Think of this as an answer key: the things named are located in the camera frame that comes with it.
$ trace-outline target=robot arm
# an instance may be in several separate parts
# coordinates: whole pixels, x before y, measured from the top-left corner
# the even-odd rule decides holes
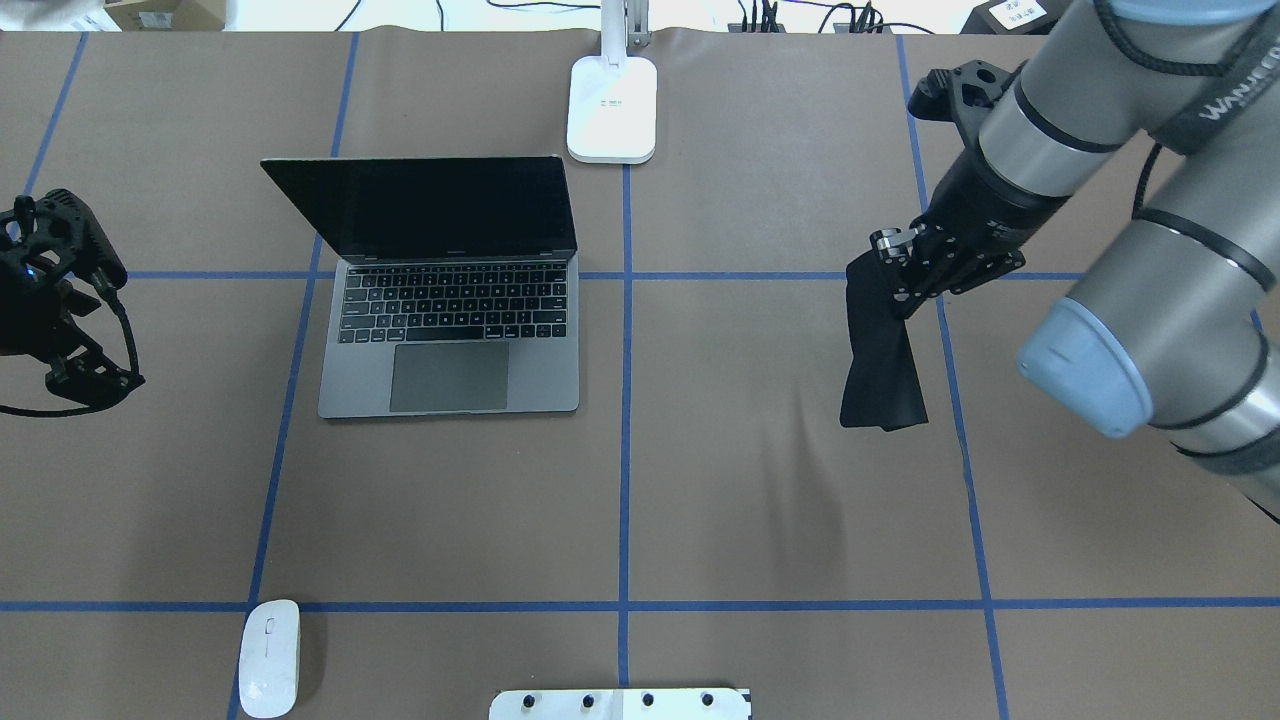
[[[1019,370],[1103,434],[1164,430],[1275,516],[1280,356],[1249,322],[1280,268],[1274,4],[1076,0],[1014,76],[932,72],[909,110],[955,122],[965,150],[911,228],[874,233],[855,265],[881,270],[900,319],[1016,269],[1019,247],[1147,129],[1187,161],[1055,305]]]

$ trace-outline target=table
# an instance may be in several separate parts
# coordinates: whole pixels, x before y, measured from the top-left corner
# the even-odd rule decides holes
[[[10,192],[93,208],[147,377],[0,419],[0,715],[234,717],[244,614],[276,597],[300,719],[682,684],[759,717],[1272,715],[1280,528],[1012,363],[1123,227],[1142,142],[1027,272],[911,320],[929,424],[836,423],[844,265],[960,146],[904,94],[1038,42],[655,33],[654,159],[568,164],[581,409],[325,421],[335,258],[257,160],[563,155],[596,35],[0,36]],[[49,406],[41,373],[6,359],[5,401]]]

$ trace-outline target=laptop trackpad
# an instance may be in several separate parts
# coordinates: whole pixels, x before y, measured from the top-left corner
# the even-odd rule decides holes
[[[399,345],[392,413],[507,407],[506,342]]]

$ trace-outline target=laptop screen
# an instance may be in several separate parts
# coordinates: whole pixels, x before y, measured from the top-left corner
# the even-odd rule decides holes
[[[262,160],[262,169],[343,258],[577,249],[559,158]]]

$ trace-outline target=white plastic fixture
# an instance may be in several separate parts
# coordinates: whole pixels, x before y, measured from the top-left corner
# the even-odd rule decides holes
[[[625,0],[600,3],[600,55],[573,63],[568,88],[568,154],[582,163],[637,165],[653,158],[658,140],[658,69],[627,56]],[[648,3],[637,3],[645,15]]]

